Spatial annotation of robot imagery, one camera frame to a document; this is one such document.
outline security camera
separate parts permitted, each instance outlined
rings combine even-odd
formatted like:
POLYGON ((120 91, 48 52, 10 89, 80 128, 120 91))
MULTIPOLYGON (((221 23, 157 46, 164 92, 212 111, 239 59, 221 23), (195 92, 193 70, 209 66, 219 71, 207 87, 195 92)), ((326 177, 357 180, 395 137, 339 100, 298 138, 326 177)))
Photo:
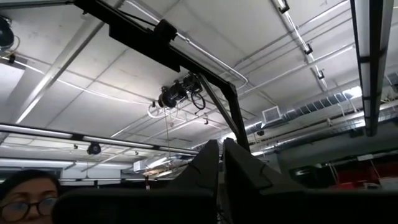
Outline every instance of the security camera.
POLYGON ((91 143, 87 148, 87 154, 98 155, 101 153, 101 146, 98 143, 91 143))

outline white ceiling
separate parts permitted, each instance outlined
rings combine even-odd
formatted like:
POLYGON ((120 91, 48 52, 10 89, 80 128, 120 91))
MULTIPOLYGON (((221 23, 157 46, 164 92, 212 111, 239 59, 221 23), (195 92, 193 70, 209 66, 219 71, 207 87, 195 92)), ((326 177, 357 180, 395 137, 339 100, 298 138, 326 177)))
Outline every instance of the white ceiling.
MULTIPOLYGON (((244 2, 240 0, 140 0, 138 2, 148 7, 153 15, 166 18, 184 35, 232 67, 240 59, 287 33, 269 0, 244 2)), ((339 2, 340 0, 289 1, 289 13, 295 24, 299 26, 339 2)), ((121 9, 150 21, 147 16, 128 4, 124 4, 121 9)), ((354 42, 353 25, 349 20, 351 11, 348 9, 349 4, 345 4, 299 30, 304 40, 311 44, 315 58, 354 42)), ((87 20, 87 16, 82 16, 81 13, 75 6, 1 12, 2 15, 12 19, 12 29, 21 39, 21 45, 17 50, 18 55, 28 59, 28 65, 44 72, 49 69, 68 41, 87 20)), ((398 10, 394 10, 393 17, 392 23, 398 22, 398 10)), ((398 29, 392 29, 390 40, 396 39, 397 36, 398 29)), ((220 75, 224 72, 220 66, 202 56, 185 42, 176 40, 174 44, 203 62, 214 72, 220 75)), ((396 65, 395 56, 398 54, 398 45, 393 41, 390 41, 388 54, 387 66, 396 65)), ((304 63, 303 52, 288 35, 240 63, 235 69, 248 77, 253 85, 259 85, 304 63)), ((354 50, 320 63, 318 67, 323 70, 329 89, 358 79, 354 50)), ((206 140, 210 134, 219 133, 221 129, 227 128, 219 113, 208 115, 210 125, 204 125, 205 120, 199 119, 171 132, 169 136, 165 133, 156 138, 150 138, 166 129, 172 129, 172 126, 183 121, 171 121, 172 118, 168 118, 166 124, 165 119, 146 116, 148 105, 126 103, 114 99, 148 104, 158 97, 162 85, 171 85, 176 78, 186 73, 186 70, 176 73, 113 40, 108 37, 108 26, 105 25, 59 78, 75 87, 56 82, 21 124, 106 137, 111 137, 131 124, 130 128, 115 138, 157 144, 168 144, 167 139, 169 139, 169 144, 172 146, 189 147, 193 142, 206 140), (105 98, 93 92, 114 98, 105 98)), ((13 78, 6 80, 7 85, 4 86, 11 89, 0 91, 0 110, 4 111, 3 108, 7 105, 8 112, 0 113, 0 122, 12 121, 10 111, 19 111, 29 93, 44 77, 43 74, 31 69, 26 69, 22 77, 14 76, 12 73, 7 73, 7 75, 13 78)), ((236 86, 242 85, 242 81, 231 74, 224 73, 221 76, 231 80, 236 86)), ((242 98, 240 105, 242 114, 247 120, 261 116, 261 111, 270 108, 273 103, 281 108, 288 108, 296 102, 305 101, 320 93, 322 89, 318 80, 311 70, 307 69, 266 85, 260 92, 242 98)), ((213 108, 215 108, 214 104, 209 102, 204 112, 213 108)), ((178 115, 184 119, 192 119, 196 112, 197 109, 187 103, 178 115)), ((6 142, 16 143, 18 142, 16 139, 20 139, 20 144, 61 148, 53 141, 26 141, 26 137, 21 136, 9 137, 6 142)), ((32 157, 29 152, 14 156, 32 157)), ((110 150, 110 153, 117 152, 117 149, 110 150)), ((45 156, 40 155, 45 158, 65 159, 64 154, 49 151, 45 153, 45 156)), ((86 159, 85 152, 73 158, 86 159)), ((130 161, 139 158, 132 154, 121 156, 116 160, 130 161)))

